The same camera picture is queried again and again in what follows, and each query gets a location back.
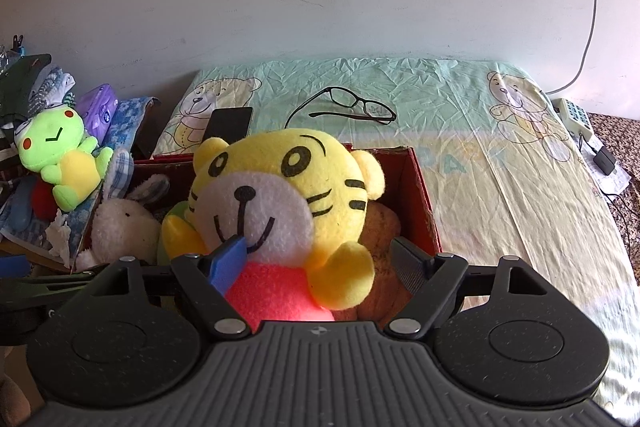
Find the white paper stack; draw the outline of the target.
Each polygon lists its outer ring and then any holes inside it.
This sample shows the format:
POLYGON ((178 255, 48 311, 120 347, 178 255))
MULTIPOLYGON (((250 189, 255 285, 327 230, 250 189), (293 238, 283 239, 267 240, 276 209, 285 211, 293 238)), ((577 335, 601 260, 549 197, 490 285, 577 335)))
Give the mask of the white paper stack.
POLYGON ((623 194, 630 184, 631 176, 617 161, 613 153, 593 135, 587 140, 582 134, 575 139, 587 169, 600 191, 608 197, 623 194))

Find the white power strip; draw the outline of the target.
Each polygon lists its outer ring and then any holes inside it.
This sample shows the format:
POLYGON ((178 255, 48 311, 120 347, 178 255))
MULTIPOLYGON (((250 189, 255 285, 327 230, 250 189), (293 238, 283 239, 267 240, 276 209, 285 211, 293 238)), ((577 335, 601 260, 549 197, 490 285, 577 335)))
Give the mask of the white power strip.
POLYGON ((584 141, 592 138, 593 129, 589 117, 579 105, 568 101, 567 98, 556 98, 552 104, 568 132, 584 141))

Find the red cardboard box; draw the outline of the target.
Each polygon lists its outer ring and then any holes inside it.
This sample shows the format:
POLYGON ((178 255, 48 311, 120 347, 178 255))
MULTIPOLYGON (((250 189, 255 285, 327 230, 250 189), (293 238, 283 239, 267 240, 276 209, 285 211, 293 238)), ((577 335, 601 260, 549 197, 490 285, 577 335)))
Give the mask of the red cardboard box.
MULTIPOLYGON (((372 154, 381 164, 386 182, 385 192, 375 202, 379 202, 396 213, 401 224, 400 235, 411 239, 427 254, 439 253, 440 240, 416 154, 411 148, 392 148, 391 150, 386 148, 385 150, 374 150, 372 154)), ((139 161, 134 160, 134 174, 129 191, 132 191, 152 174, 164 174, 169 179, 168 192, 157 202, 146 207, 158 221, 162 221, 172 207, 186 199, 186 190, 194 178, 192 156, 190 154, 165 155, 139 161)), ((91 222, 93 213, 101 202, 101 190, 102 186, 98 190, 98 199, 91 211, 91 217, 87 221, 85 232, 82 233, 80 242, 82 248, 75 255, 75 258, 90 246, 91 222)))

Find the black eyeglasses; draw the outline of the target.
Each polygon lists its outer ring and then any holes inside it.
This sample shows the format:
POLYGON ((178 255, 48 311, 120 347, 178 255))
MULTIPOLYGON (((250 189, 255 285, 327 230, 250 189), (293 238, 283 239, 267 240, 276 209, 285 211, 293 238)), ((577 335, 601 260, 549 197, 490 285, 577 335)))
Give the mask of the black eyeglasses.
POLYGON ((295 107, 291 114, 285 119, 284 127, 287 128, 292 120, 309 105, 318 102, 320 98, 326 97, 331 103, 338 107, 338 110, 316 110, 308 114, 309 118, 319 118, 323 116, 341 117, 350 120, 371 121, 375 124, 388 126, 397 120, 396 112, 387 104, 363 98, 356 92, 340 86, 325 87, 306 98, 303 103, 295 107))

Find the black smartphone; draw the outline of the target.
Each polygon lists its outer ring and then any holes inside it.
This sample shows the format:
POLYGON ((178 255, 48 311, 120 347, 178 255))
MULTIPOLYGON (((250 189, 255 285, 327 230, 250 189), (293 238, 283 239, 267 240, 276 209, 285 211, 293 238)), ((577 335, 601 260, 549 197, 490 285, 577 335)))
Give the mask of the black smartphone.
POLYGON ((203 134, 203 140, 223 139, 232 144, 243 140, 250 131, 253 109, 248 106, 217 108, 209 117, 203 134))

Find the purple plastic toy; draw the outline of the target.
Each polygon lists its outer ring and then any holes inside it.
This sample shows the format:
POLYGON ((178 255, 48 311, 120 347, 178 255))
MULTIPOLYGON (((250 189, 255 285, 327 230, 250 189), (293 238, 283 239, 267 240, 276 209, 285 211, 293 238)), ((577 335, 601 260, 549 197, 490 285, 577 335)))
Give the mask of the purple plastic toy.
POLYGON ((76 102, 76 112, 84 122, 88 135, 94 136, 101 145, 116 113, 118 98, 109 83, 100 84, 76 102))

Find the black power adapter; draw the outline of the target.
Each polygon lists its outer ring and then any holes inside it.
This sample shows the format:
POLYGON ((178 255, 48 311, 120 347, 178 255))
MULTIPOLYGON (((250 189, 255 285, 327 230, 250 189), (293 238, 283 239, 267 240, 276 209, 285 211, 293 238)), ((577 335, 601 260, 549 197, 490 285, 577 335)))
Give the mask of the black power adapter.
POLYGON ((593 162, 605 176, 609 176, 616 168, 616 158, 606 146, 601 146, 594 154, 593 162))

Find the green frog plush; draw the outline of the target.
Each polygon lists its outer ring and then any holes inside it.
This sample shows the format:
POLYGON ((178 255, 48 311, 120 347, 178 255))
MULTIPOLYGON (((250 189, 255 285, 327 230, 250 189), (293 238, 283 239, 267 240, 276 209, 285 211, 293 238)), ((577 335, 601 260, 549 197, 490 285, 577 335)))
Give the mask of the green frog plush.
POLYGON ((52 185, 64 212, 73 211, 105 178, 114 150, 99 147, 75 109, 62 104, 43 109, 20 124, 14 142, 22 165, 52 185))

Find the green plush doll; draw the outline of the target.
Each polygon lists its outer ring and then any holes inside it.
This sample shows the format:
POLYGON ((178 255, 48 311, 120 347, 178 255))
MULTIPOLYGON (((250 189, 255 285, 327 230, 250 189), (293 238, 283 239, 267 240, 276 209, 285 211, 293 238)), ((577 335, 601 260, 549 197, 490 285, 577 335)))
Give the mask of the green plush doll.
POLYGON ((187 202, 178 202, 163 219, 157 246, 159 265, 168 265, 175 257, 186 254, 204 254, 205 245, 200 234, 184 217, 188 210, 187 202))

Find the yellow tiger plush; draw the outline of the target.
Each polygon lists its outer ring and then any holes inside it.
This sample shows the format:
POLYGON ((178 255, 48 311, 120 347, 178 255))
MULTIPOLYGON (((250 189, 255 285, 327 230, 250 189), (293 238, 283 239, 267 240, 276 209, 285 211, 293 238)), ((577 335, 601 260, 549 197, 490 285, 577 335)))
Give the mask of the yellow tiger plush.
POLYGON ((385 191, 382 167, 314 129, 205 140, 193 155, 186 221, 210 254, 232 236, 247 260, 228 291, 251 329, 263 321, 331 321, 355 308, 375 278, 359 243, 369 202, 385 191))

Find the cartoon bear bed sheet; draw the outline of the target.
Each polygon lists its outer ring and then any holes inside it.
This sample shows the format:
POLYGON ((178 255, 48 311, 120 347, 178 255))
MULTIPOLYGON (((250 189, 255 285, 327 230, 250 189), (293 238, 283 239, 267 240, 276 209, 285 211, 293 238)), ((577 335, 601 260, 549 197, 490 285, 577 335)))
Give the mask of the cartoon bear bed sheet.
POLYGON ((194 150, 219 107, 251 107, 255 132, 283 128, 329 86, 383 102, 397 120, 309 118, 338 110, 324 96, 290 126, 359 148, 412 147, 442 248, 477 265, 517 255, 559 288, 608 337, 598 402, 625 424, 638 421, 639 288, 622 236, 573 139, 518 68, 388 57, 213 66, 180 88, 156 151, 194 150))

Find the brown plush toy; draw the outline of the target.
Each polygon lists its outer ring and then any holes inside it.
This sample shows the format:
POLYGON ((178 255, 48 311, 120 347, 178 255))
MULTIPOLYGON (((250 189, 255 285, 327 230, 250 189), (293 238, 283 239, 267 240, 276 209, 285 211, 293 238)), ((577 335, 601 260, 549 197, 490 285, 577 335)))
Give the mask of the brown plush toy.
POLYGON ((401 224, 393 210, 379 202, 369 202, 359 243, 366 246, 372 256, 374 283, 363 303, 334 311, 336 321, 373 321, 383 327, 408 303, 411 295, 398 279, 390 259, 390 243, 400 232, 401 224))

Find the brown floral cloth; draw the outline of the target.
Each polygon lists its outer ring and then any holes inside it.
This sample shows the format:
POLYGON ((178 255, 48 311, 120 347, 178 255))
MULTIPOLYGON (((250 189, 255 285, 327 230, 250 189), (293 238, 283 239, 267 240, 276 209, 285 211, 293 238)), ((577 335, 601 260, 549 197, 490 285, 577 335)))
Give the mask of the brown floral cloth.
POLYGON ((605 196, 613 213, 634 278, 639 280, 639 121, 625 117, 588 114, 596 137, 616 159, 616 167, 629 180, 620 195, 608 191, 605 196))

